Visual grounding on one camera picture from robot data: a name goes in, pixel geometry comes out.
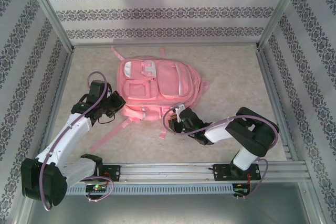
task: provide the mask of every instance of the backpack strap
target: backpack strap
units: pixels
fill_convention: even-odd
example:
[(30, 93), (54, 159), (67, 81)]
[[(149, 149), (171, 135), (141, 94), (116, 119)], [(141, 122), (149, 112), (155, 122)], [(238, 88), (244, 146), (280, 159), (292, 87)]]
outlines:
[(202, 80), (202, 88), (203, 91), (207, 91), (207, 89), (209, 88), (210, 82), (206, 81), (206, 80)]
[(118, 57), (119, 60), (124, 60), (124, 59), (125, 59), (124, 57), (122, 57), (122, 56), (115, 50), (114, 47), (111, 47), (111, 50), (112, 50), (112, 52), (115, 54), (115, 56)]
[(166, 59), (166, 53), (164, 52), (163, 48), (160, 49), (160, 55), (162, 59)]
[(129, 125), (133, 120), (131, 118), (127, 118), (125, 121), (123, 121), (121, 124), (119, 124), (116, 128), (114, 128), (112, 131), (107, 133), (101, 140), (96, 142), (90, 147), (90, 151), (94, 152), (96, 149), (101, 147), (103, 144), (105, 144), (108, 140), (113, 138), (115, 135), (117, 135), (119, 132), (121, 132), (124, 128), (126, 128), (127, 125)]

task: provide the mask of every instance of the beige floor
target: beige floor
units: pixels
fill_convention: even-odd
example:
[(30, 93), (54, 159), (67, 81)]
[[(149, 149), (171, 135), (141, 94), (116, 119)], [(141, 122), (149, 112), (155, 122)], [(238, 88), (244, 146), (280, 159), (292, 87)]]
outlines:
[[(211, 82), (208, 91), (194, 109), (205, 122), (219, 121), (234, 115), (246, 106), (274, 121), (274, 115), (262, 80), (252, 46), (225, 47), (166, 47), (170, 59), (191, 64), (201, 76)], [(160, 56), (157, 47), (117, 48), (131, 58), (135, 56)], [(103, 72), (112, 88), (116, 87), (119, 64), (109, 48), (76, 49), (62, 102), (54, 127), (53, 138), (65, 124), (72, 106), (88, 92), (86, 79), (93, 71)], [(90, 153), (89, 147), (125, 119), (117, 114), (110, 124), (95, 124), (79, 142), (68, 162), (75, 162), (82, 154)], [(233, 138), (211, 146), (203, 146), (187, 136), (167, 134), (159, 138), (162, 122), (132, 122), (119, 135), (93, 154), (106, 163), (174, 163), (174, 162), (229, 162), (240, 149)], [(285, 161), (281, 140), (268, 152), (270, 161)]]

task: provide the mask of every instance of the pink backpack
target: pink backpack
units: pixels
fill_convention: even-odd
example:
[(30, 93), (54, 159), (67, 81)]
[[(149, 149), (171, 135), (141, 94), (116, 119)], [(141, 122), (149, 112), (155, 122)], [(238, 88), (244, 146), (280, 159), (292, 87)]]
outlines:
[[(194, 107), (209, 86), (209, 82), (202, 80), (190, 65), (166, 59), (163, 49), (160, 49), (161, 59), (150, 56), (124, 59), (113, 47), (111, 49), (121, 60), (117, 91), (126, 101), (121, 113), (128, 119), (93, 145), (92, 151), (132, 121), (162, 119), (178, 103), (183, 103), (186, 108)], [(166, 129), (162, 127), (160, 138), (165, 135)]]

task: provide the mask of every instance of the black base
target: black base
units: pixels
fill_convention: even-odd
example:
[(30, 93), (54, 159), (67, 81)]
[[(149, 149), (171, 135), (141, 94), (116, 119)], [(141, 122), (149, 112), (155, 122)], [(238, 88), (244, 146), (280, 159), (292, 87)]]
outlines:
[(261, 180), (260, 170), (257, 164), (251, 164), (249, 169), (241, 171), (240, 173), (233, 173), (232, 168), (232, 164), (215, 164), (209, 169), (214, 171), (215, 181), (247, 180), (248, 174), (250, 174), (251, 180)]
[[(26, 158), (21, 164), (22, 194), (25, 197), (41, 200), (39, 173), (42, 163), (37, 159)], [(66, 177), (55, 166), (55, 163), (46, 165), (43, 172), (43, 189), (47, 202), (57, 206), (63, 200), (68, 185)]]

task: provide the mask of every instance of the wall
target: wall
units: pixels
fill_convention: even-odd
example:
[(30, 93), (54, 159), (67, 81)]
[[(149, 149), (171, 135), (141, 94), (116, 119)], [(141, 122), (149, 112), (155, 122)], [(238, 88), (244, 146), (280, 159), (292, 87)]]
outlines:
[(50, 0), (74, 45), (257, 42), (279, 0)]
[(336, 0), (291, 0), (265, 54), (299, 156), (336, 222)]
[(21, 162), (44, 137), (67, 52), (37, 0), (0, 0), (0, 223), (10, 221)]

